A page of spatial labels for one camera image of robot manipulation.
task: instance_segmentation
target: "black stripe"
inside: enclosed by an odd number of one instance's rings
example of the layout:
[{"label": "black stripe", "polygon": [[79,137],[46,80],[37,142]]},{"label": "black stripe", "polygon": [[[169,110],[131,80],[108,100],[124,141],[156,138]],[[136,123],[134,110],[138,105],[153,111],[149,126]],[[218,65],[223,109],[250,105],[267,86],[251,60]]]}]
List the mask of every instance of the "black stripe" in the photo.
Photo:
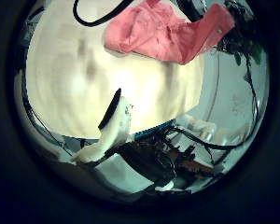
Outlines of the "black stripe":
[{"label": "black stripe", "polygon": [[102,130],[106,126],[106,124],[110,121],[110,119],[112,118],[116,108],[118,107],[120,96],[121,96],[121,88],[119,88],[115,92],[113,99],[112,99],[108,109],[106,110],[105,115],[104,115],[100,125],[98,126],[99,130]]}]

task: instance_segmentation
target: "black cable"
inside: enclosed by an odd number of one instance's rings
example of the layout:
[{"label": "black cable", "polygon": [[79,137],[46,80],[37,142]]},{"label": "black cable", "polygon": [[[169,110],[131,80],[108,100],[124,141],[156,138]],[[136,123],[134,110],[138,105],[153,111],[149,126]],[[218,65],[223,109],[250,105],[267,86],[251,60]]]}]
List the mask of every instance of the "black cable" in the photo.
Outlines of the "black cable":
[{"label": "black cable", "polygon": [[93,26],[97,26],[100,25],[106,21],[111,20],[112,18],[116,17],[118,14],[120,14],[120,12],[122,12],[133,0],[123,0],[119,3],[118,6],[116,6],[111,12],[109,12],[108,14],[106,14],[105,16],[103,16],[102,18],[100,18],[99,20],[96,21],[84,21],[83,19],[81,19],[78,14],[77,14],[77,4],[78,4],[79,0],[75,0],[74,3],[74,7],[73,7],[73,13],[74,13],[74,17],[75,19],[81,23],[84,26],[88,26],[88,27],[93,27]]},{"label": "black cable", "polygon": [[46,125],[40,120],[40,118],[38,117],[38,115],[34,112],[34,110],[31,108],[31,111],[33,112],[33,114],[35,115],[35,117],[38,119],[38,121],[41,123],[41,125],[45,128],[45,130],[47,131],[47,133],[57,142],[57,144],[70,156],[73,156],[71,153],[69,153],[68,151],[65,150],[64,146],[61,144],[60,141],[58,141],[52,134],[51,132],[48,130],[48,128],[46,127]]},{"label": "black cable", "polygon": [[247,142],[252,137],[252,135],[253,135],[253,133],[256,129],[256,126],[258,124],[258,121],[259,121],[258,99],[257,99],[257,95],[256,95],[256,92],[255,92],[255,89],[254,89],[254,86],[253,86],[253,81],[252,81],[252,76],[251,76],[251,71],[250,71],[250,65],[251,65],[250,64],[250,58],[246,57],[247,74],[246,74],[245,81],[248,82],[248,84],[250,85],[250,89],[252,91],[252,102],[255,102],[256,115],[255,115],[255,112],[253,110],[252,111],[253,118],[255,117],[255,120],[253,122],[253,128],[250,132],[250,135],[243,142],[241,142],[237,145],[233,145],[233,146],[220,146],[220,145],[210,144],[210,143],[204,142],[202,139],[196,137],[194,134],[192,134],[190,132],[187,132],[185,130],[178,129],[176,127],[171,127],[170,130],[184,134],[188,139],[190,139],[190,140],[192,140],[192,141],[194,141],[198,144],[201,144],[205,148],[212,148],[212,149],[216,149],[216,150],[232,150],[232,149],[235,149],[237,147],[242,146],[245,142]]}]

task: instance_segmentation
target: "white plastic object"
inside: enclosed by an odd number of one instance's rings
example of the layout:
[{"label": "white plastic object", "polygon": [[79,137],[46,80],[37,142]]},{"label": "white plastic object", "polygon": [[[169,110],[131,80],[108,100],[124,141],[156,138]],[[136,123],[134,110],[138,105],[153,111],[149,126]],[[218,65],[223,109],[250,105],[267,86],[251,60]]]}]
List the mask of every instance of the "white plastic object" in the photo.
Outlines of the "white plastic object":
[{"label": "white plastic object", "polygon": [[112,118],[101,130],[99,141],[82,148],[71,160],[85,163],[98,161],[110,148],[124,144],[131,128],[131,110],[132,105],[123,96],[120,96],[119,104]]}]

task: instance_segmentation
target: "white surface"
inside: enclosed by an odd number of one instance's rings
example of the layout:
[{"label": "white surface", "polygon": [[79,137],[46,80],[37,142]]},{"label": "white surface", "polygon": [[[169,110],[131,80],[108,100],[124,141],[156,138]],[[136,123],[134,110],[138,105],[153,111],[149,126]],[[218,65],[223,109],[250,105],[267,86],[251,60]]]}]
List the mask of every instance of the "white surface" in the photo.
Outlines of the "white surface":
[{"label": "white surface", "polygon": [[107,182],[125,193],[136,193],[153,182],[138,174],[119,154],[95,167]]},{"label": "white surface", "polygon": [[[80,0],[78,12],[84,20],[94,21],[119,2]],[[170,1],[163,2],[176,8]],[[74,19],[72,7],[72,0],[52,1],[36,26],[28,52],[29,101],[51,131],[98,138],[97,126],[118,88],[134,105],[131,133],[173,119],[199,103],[203,56],[178,65],[112,52],[103,41],[108,22],[84,27]]]}]

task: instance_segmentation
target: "pink towel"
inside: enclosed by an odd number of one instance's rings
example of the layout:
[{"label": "pink towel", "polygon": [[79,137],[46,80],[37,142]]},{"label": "pink towel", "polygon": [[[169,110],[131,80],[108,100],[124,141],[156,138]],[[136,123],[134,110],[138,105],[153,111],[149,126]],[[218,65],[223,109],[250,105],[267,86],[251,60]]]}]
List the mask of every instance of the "pink towel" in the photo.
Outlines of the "pink towel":
[{"label": "pink towel", "polygon": [[185,64],[215,46],[233,27],[230,12],[219,4],[213,4],[201,20],[185,22],[169,4],[146,0],[127,7],[109,23],[105,46]]}]

